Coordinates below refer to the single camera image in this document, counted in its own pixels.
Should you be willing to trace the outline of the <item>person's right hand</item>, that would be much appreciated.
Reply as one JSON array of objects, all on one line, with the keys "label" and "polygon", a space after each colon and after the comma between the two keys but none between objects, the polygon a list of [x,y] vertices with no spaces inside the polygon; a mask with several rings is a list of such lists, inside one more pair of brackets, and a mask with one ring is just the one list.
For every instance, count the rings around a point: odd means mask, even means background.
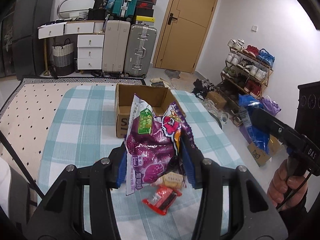
[{"label": "person's right hand", "polygon": [[[267,196],[275,207],[284,201],[284,194],[288,189],[291,189],[292,191],[296,190],[305,179],[304,176],[288,177],[286,164],[287,160],[284,160],[280,167],[275,171],[267,190]],[[297,191],[296,194],[281,207],[281,211],[297,206],[305,196],[307,189],[308,184],[305,183],[303,187],[301,187],[299,191]]]}]

